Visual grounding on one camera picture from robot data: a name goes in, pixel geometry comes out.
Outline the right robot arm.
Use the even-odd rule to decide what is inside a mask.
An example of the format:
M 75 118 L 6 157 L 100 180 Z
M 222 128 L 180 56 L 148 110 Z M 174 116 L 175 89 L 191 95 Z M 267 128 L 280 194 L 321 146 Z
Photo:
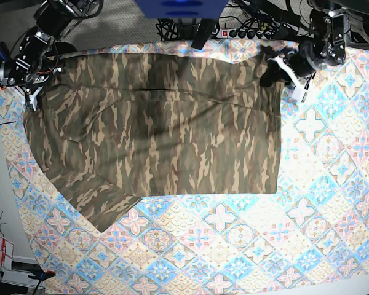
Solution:
M 57 44 L 83 20 L 98 16 L 103 1 L 43 1 L 34 14 L 36 25 L 18 40 L 12 56 L 0 44 L 0 87 L 42 86 L 58 68 Z

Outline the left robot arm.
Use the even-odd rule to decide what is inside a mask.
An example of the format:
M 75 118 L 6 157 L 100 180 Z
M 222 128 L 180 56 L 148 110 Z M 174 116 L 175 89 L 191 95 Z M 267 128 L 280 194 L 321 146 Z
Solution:
M 287 85 L 302 86 L 301 79 L 311 79 L 326 66 L 343 65 L 346 59 L 344 19 L 350 14 L 362 17 L 369 26 L 369 1 L 309 1 L 312 7 L 310 32 L 312 39 L 300 42 L 298 49 L 284 48 L 275 51 L 262 47 L 268 63 L 260 79 L 262 87 L 269 87 L 277 81 Z

